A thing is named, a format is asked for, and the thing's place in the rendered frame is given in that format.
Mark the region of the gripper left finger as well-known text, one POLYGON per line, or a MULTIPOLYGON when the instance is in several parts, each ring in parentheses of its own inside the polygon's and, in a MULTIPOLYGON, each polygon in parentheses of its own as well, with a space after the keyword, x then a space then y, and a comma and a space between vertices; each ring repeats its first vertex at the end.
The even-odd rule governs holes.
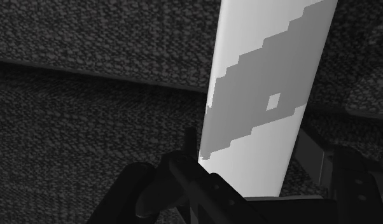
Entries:
POLYGON ((188 127, 183 147, 162 156, 158 167, 126 165, 87 224, 154 224, 160 211, 190 205, 190 224, 268 224, 216 173, 197 162, 197 130, 188 127))

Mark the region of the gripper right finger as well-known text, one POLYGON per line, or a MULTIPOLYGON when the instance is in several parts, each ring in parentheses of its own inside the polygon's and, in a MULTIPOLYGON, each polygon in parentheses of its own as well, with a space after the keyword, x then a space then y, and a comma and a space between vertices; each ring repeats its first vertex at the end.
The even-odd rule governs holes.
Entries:
POLYGON ((303 129, 295 143, 295 158, 337 203, 338 224, 383 224, 383 169, 378 164, 303 129))

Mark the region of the dark grey fabric sofa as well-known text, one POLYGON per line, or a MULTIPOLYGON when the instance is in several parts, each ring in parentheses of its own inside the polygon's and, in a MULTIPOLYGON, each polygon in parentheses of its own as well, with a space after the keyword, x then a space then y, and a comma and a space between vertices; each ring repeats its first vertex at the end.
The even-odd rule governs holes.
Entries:
MULTIPOLYGON (((222 0, 0 0, 0 224, 87 224, 201 132, 222 0)), ((302 127, 383 156, 383 0, 337 0, 302 127)))

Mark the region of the white oblong flat box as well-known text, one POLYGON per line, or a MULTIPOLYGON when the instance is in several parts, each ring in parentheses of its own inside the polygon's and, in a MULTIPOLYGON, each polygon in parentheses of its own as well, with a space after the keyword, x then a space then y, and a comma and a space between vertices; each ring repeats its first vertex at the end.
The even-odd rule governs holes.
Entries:
POLYGON ((221 0, 198 161, 278 196, 338 0, 221 0))

